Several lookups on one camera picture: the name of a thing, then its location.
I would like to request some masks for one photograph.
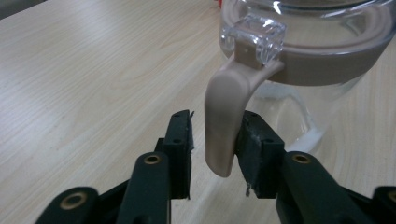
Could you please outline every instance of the brass screw insert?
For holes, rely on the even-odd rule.
[[[147,156],[145,158],[145,164],[148,164],[148,165],[157,164],[160,161],[161,161],[161,157],[159,157],[157,155],[151,155],[151,156]]]
[[[303,155],[303,154],[296,154],[296,155],[293,155],[293,160],[294,160],[294,161],[297,161],[297,162],[299,162],[299,163],[302,163],[302,164],[311,163],[311,159],[309,159],[308,157],[306,157],[306,156]]]
[[[80,207],[87,201],[87,194],[83,191],[72,193],[61,201],[63,210],[72,210]]]

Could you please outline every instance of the kettle handle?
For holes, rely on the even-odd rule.
[[[251,95],[283,67],[282,62],[272,60],[256,70],[232,56],[210,79],[205,95],[205,159],[216,175],[231,173],[234,142]]]

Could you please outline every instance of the wood grain surface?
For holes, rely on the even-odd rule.
[[[173,223],[278,223],[205,164],[204,97],[224,62],[209,0],[50,0],[0,21],[0,222],[34,223],[59,193],[130,177],[170,116],[195,111],[191,200]],[[370,196],[396,185],[396,41],[362,79],[314,155]]]

